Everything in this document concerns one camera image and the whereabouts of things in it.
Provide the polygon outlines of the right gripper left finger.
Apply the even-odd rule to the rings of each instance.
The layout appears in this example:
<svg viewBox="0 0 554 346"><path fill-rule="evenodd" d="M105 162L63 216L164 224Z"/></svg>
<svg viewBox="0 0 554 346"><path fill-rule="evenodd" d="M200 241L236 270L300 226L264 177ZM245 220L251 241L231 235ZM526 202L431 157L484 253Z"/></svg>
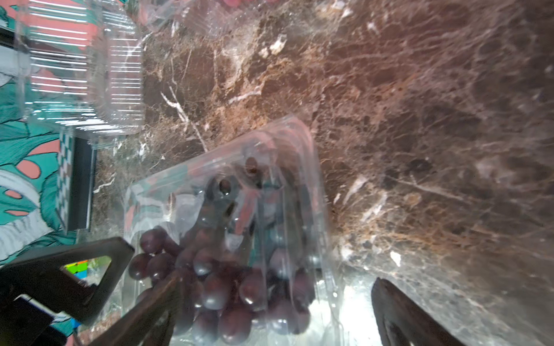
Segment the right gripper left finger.
<svg viewBox="0 0 554 346"><path fill-rule="evenodd" d="M182 278L174 272L158 283L149 296L90 344L169 345L178 308L183 303Z"/></svg>

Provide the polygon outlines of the clear plastic clamshell container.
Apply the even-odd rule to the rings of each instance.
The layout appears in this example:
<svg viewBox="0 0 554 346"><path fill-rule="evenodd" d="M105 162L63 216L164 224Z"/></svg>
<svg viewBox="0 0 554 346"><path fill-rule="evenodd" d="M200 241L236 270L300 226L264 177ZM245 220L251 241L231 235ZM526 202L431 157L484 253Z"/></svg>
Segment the clear plastic clamshell container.
<svg viewBox="0 0 554 346"><path fill-rule="evenodd" d="M195 33L221 36L257 19L279 1L135 1L134 20L157 32L167 23L177 23Z"/></svg>

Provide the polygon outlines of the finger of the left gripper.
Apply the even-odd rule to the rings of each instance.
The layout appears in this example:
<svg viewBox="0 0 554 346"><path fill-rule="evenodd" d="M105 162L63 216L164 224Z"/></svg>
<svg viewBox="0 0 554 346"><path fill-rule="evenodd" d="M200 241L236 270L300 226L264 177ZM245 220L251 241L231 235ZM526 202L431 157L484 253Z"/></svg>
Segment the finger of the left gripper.
<svg viewBox="0 0 554 346"><path fill-rule="evenodd" d="M55 313L64 312L91 325L124 274L135 249L121 237L80 245L30 250L1 268L1 287L25 294ZM65 265L108 257L110 263L99 283L86 284Z"/></svg>

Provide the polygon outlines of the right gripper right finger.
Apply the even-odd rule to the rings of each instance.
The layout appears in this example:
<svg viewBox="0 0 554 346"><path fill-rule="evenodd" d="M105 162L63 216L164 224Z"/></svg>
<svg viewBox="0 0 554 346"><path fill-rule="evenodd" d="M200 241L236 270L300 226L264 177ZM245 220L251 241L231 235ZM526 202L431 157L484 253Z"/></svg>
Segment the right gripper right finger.
<svg viewBox="0 0 554 346"><path fill-rule="evenodd" d="M371 297L383 345L464 345L392 282L377 278Z"/></svg>

